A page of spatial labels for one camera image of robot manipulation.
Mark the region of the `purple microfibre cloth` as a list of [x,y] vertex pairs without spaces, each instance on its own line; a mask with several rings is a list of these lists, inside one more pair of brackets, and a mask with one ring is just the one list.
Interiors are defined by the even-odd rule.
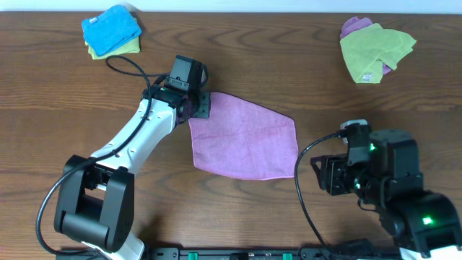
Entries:
[[220,176],[267,181],[292,178],[298,156],[292,118],[220,92],[207,119],[189,120],[193,164]]

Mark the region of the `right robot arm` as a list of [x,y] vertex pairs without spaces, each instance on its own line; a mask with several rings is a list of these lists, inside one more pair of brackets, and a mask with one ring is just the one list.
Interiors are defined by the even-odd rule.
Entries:
[[373,205],[400,248],[430,257],[435,249],[461,246],[456,208],[448,197],[424,189],[419,148],[409,132],[352,126],[339,136],[347,140],[346,153],[310,160],[321,189]]

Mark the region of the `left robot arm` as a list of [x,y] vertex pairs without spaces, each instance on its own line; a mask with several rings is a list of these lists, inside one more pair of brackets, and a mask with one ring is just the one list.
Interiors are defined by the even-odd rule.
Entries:
[[71,156],[51,189],[58,193],[55,231],[86,246],[57,256],[145,258],[145,243],[131,231],[136,174],[176,126],[210,115],[210,94],[202,90],[209,73],[200,61],[176,56],[171,72],[155,75],[153,82],[141,68],[135,76],[147,82],[135,114],[89,157]]

